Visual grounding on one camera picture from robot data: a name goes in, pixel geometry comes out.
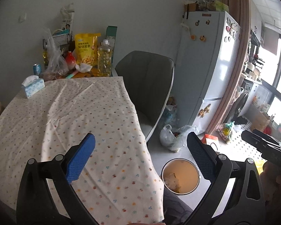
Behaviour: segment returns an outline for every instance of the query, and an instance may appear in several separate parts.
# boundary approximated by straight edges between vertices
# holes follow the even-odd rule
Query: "refrigerator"
[[[177,125],[197,126],[202,133],[231,78],[241,29],[227,12],[189,12],[183,28],[172,90]]]

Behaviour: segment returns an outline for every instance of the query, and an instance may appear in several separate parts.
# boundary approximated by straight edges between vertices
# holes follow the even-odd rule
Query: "floral tablecloth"
[[[99,224],[163,219],[163,182],[156,173],[122,77],[59,79],[26,99],[23,92],[0,116],[0,200],[16,209],[30,158],[52,160],[88,133],[96,147],[72,186]],[[53,182],[59,212],[67,215]]]

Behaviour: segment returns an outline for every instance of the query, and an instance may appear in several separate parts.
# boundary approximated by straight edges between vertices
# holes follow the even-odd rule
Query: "blue can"
[[[33,74],[34,75],[40,75],[42,69],[40,64],[34,64],[33,65]]]

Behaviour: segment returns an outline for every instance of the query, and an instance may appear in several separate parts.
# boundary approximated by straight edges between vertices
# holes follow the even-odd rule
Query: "floor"
[[[255,147],[243,141],[240,136],[242,131],[250,130],[251,124],[252,123],[248,121],[247,124],[241,125],[240,131],[235,132],[233,134],[232,141],[229,144],[226,144],[218,135],[218,133],[214,133],[213,135],[217,136],[220,142],[218,146],[219,149],[218,151],[220,153],[227,155],[227,157],[230,160],[234,160],[234,161],[245,161],[247,158],[252,158],[255,161],[262,159],[261,153],[258,152]],[[177,153],[171,152],[166,148],[164,148],[160,144],[158,130],[155,130],[152,137],[148,141],[148,149],[151,154],[153,165],[158,174],[161,174],[162,167],[165,165],[165,163],[167,163],[169,160],[173,158],[185,158],[190,160],[196,165],[196,162],[194,161],[187,147],[183,147]],[[193,191],[191,194],[188,195],[179,196],[179,198],[183,200],[192,209],[195,209],[195,207],[198,205],[198,203],[200,202],[200,200],[202,199],[203,195],[205,194],[205,192],[207,191],[210,185],[210,181],[205,180],[201,173],[200,176],[201,179],[199,182],[199,186],[195,191]],[[228,202],[231,190],[233,188],[234,181],[235,181],[234,178],[231,178],[229,180],[223,198],[213,216],[217,216],[223,212],[226,203]]]

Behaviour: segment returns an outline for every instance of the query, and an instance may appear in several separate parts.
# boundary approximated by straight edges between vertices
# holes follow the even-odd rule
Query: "plastic bottle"
[[[109,77],[111,74],[111,56],[112,47],[108,40],[103,40],[101,46],[98,47],[98,75],[101,77]]]
[[[45,48],[43,50],[43,59],[44,59],[44,68],[47,69],[49,60],[48,60],[48,53],[47,53],[47,45],[45,45]]]

